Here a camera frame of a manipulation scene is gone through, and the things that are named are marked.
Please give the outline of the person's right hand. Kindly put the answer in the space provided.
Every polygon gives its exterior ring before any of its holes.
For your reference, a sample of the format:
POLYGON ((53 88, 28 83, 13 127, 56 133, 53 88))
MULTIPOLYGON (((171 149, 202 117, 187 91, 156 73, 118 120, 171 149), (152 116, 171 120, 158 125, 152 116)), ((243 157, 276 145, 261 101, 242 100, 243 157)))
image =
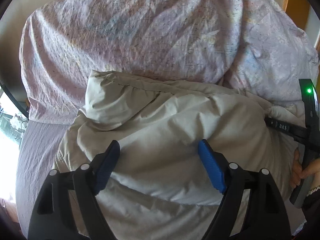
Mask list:
POLYGON ((294 159, 292 163, 292 174, 290 179, 290 186, 294 189, 301 184, 303 179, 313 177, 313 181, 310 186, 310 193, 314 193, 319 190, 319 172, 320 172, 320 161, 319 158, 312 161, 305 169, 302 168, 299 162, 299 150, 294 151, 294 159))

